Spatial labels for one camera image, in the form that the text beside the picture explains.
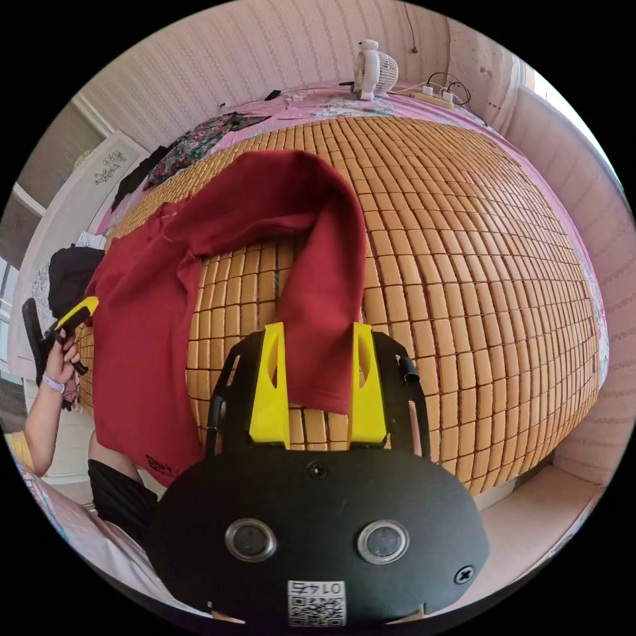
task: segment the qr code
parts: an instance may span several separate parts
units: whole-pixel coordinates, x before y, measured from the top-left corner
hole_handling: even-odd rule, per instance
[[[346,625],[343,581],[289,581],[288,599],[292,627]]]

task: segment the floral blanket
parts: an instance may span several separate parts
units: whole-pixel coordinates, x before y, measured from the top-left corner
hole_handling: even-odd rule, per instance
[[[204,121],[177,140],[173,149],[151,170],[144,189],[162,184],[180,170],[207,156],[227,133],[242,130],[265,119],[268,117],[227,113]]]

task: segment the black shorts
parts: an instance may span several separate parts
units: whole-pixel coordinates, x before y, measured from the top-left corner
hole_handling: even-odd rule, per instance
[[[88,478],[97,516],[121,528],[144,547],[157,508],[157,495],[144,484],[94,459],[88,460]]]

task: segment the white fan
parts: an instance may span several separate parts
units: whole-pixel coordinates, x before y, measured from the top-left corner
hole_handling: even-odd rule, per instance
[[[383,97],[398,81],[398,65],[386,53],[378,51],[375,40],[359,42],[360,52],[353,65],[354,84],[351,92],[367,101]]]

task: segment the red cloth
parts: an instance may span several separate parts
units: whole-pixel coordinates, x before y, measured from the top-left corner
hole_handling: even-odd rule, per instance
[[[311,229],[278,302],[289,399],[348,411],[352,323],[364,282],[357,197],[336,170],[297,150],[238,157],[196,196],[165,203],[114,240],[86,295],[96,295],[93,410],[97,440],[161,484],[203,458],[187,396],[200,256]]]

